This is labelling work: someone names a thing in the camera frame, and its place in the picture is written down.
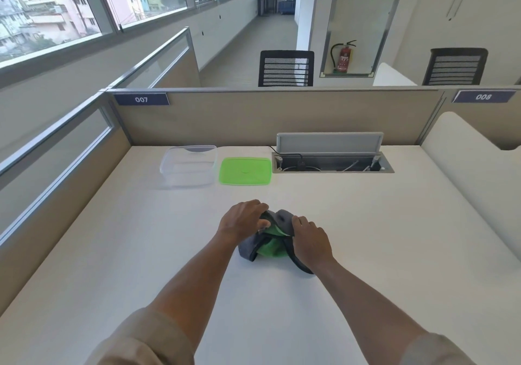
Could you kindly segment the green plastic lid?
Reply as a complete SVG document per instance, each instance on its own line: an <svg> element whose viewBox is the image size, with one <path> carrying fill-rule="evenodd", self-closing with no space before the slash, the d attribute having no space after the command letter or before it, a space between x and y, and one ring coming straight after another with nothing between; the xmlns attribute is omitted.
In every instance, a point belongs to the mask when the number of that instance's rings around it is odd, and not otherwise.
<svg viewBox="0 0 521 365"><path fill-rule="evenodd" d="M271 182L272 164L269 158L224 158L218 180L224 185L268 185Z"/></svg>

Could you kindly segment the grey and green cloth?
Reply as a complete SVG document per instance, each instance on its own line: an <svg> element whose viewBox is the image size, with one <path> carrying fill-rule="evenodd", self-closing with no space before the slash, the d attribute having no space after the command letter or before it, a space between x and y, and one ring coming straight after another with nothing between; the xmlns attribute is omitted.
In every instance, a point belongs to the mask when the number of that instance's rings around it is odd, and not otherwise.
<svg viewBox="0 0 521 365"><path fill-rule="evenodd" d="M239 255L250 262L254 262L257 256L277 258L288 257L293 264L306 274L313 275L294 253L292 217L294 215L287 210L277 212L268 210L263 215L271 225L246 238L238 245Z"/></svg>

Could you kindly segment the beige shirt sleeve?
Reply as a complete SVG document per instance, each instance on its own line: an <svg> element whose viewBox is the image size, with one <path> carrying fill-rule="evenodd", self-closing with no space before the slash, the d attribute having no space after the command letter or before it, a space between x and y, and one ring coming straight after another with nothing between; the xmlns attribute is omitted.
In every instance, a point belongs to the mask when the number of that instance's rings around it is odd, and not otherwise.
<svg viewBox="0 0 521 365"><path fill-rule="evenodd" d="M426 333L405 350L399 365L477 365L444 335Z"/></svg>
<svg viewBox="0 0 521 365"><path fill-rule="evenodd" d="M84 365L194 365L194 353L171 317L141 308L100 342Z"/></svg>

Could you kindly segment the beige desk partition panel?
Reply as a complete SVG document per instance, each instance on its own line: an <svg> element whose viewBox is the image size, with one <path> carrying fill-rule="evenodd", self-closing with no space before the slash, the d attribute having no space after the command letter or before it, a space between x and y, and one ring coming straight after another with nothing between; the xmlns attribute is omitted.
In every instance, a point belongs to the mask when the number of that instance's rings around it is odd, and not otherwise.
<svg viewBox="0 0 521 365"><path fill-rule="evenodd" d="M120 106L114 93L166 93L168 106ZM278 133L382 132L383 145L414 145L443 91L369 89L162 89L107 91L133 145L274 145Z"/></svg>

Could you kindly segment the black mesh office chair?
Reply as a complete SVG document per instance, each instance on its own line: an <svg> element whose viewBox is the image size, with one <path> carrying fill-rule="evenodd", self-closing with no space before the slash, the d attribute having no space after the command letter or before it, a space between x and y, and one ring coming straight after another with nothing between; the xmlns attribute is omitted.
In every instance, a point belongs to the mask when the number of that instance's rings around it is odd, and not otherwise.
<svg viewBox="0 0 521 365"><path fill-rule="evenodd" d="M480 85L487 58L485 48L433 48L422 85Z"/></svg>
<svg viewBox="0 0 521 365"><path fill-rule="evenodd" d="M313 51L261 51L259 87L312 87L314 85Z"/></svg>

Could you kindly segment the white curved desk divider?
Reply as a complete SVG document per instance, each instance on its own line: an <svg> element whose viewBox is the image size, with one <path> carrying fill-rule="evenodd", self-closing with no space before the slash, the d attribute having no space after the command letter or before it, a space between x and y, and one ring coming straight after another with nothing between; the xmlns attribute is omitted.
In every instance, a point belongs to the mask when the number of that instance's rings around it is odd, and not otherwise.
<svg viewBox="0 0 521 365"><path fill-rule="evenodd" d="M521 145L501 150L444 112L421 147L521 262Z"/></svg>

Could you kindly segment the blue desk number label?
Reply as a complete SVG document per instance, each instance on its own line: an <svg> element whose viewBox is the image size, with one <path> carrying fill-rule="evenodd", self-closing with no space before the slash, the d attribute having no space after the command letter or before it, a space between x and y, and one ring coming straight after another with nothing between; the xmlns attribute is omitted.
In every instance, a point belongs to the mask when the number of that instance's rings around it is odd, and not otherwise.
<svg viewBox="0 0 521 365"><path fill-rule="evenodd" d="M168 106L170 105L166 93L114 93L114 99L120 106Z"/></svg>
<svg viewBox="0 0 521 365"><path fill-rule="evenodd" d="M503 104L507 103L515 94L515 90L459 90L452 103Z"/></svg>

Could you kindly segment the person's left hand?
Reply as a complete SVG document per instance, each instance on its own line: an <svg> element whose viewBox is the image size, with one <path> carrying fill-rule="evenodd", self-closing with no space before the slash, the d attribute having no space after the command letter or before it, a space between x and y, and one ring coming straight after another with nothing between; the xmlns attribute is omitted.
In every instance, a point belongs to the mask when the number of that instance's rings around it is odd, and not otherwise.
<svg viewBox="0 0 521 365"><path fill-rule="evenodd" d="M270 221L261 218L268 209L268 204L259 200L233 205L222 217L216 236L230 240L235 245L239 244L271 225Z"/></svg>

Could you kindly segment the person's right hand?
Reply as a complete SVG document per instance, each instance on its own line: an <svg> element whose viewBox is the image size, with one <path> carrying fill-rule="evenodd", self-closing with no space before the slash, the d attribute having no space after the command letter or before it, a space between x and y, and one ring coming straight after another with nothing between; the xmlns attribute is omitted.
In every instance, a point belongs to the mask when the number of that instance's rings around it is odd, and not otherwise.
<svg viewBox="0 0 521 365"><path fill-rule="evenodd" d="M335 261L329 237L321 227L311 238L293 238L293 246L296 257L314 274Z"/></svg>

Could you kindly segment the red fire extinguisher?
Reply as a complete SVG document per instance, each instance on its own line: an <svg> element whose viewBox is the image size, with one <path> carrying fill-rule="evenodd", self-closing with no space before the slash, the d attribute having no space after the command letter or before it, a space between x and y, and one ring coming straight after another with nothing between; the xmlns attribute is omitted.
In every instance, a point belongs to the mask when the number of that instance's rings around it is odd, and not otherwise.
<svg viewBox="0 0 521 365"><path fill-rule="evenodd" d="M333 64L333 73L347 73L356 42L357 40L355 39L331 46L330 57Z"/></svg>

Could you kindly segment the clear plastic container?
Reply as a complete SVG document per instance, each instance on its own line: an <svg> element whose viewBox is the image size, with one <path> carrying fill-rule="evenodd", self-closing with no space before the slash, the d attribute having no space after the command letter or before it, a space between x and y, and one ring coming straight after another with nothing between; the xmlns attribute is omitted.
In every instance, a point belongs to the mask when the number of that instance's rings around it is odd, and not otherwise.
<svg viewBox="0 0 521 365"><path fill-rule="evenodd" d="M168 188L211 185L215 180L216 160L215 145L170 147L160 163L163 184Z"/></svg>

